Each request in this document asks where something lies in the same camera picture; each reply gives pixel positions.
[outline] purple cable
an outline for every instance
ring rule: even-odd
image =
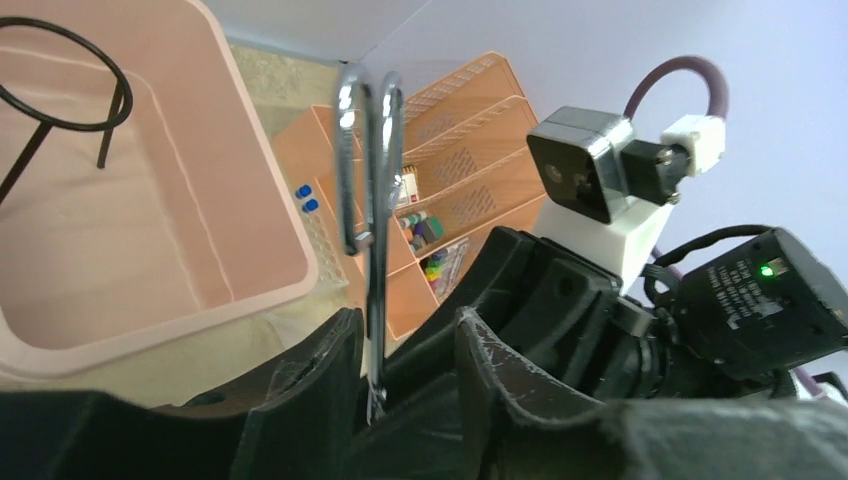
[[[727,79],[721,70],[712,62],[703,57],[684,55],[675,57],[671,60],[663,62],[657,68],[651,70],[650,73],[636,86],[636,90],[627,101],[627,106],[624,108],[624,116],[633,119],[636,114],[636,109],[642,103],[642,99],[648,94],[648,91],[666,75],[677,72],[679,70],[691,70],[707,84],[709,90],[709,107],[707,107],[707,115],[715,115],[721,118],[727,118],[727,112],[730,109],[730,88],[727,85]],[[651,250],[651,255],[654,259],[662,256],[662,252],[658,248]],[[674,266],[669,266],[668,269],[677,277],[682,278],[681,271]],[[818,383],[813,380],[812,376],[807,373],[802,367],[792,370],[801,385],[812,395],[818,397],[823,393]]]

